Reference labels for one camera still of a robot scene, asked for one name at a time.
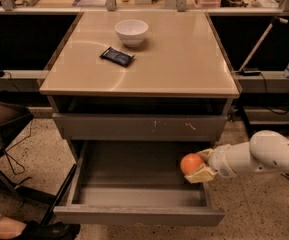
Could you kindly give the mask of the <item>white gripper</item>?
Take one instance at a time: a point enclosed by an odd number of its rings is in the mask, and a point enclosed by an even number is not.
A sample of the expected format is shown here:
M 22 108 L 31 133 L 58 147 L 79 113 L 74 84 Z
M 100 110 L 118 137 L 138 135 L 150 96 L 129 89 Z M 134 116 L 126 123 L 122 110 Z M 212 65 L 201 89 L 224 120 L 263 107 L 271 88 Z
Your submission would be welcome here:
M 185 175 L 185 178 L 191 184 L 212 181 L 216 174 L 222 178 L 232 178 L 236 173 L 228 162 L 228 154 L 231 149 L 230 145 L 222 145 L 197 152 L 204 161 L 208 161 L 208 166 L 203 163 L 194 171 Z

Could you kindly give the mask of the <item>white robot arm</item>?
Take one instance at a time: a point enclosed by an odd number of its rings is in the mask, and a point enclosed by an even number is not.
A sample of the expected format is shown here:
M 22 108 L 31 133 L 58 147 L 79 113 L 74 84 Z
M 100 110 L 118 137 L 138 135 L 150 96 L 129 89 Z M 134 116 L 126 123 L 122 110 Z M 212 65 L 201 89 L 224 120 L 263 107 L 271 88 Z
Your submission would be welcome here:
M 240 173 L 280 171 L 289 175 L 289 140 L 280 133 L 263 130 L 248 142 L 226 144 L 184 156 L 180 162 L 190 183 L 236 177 Z

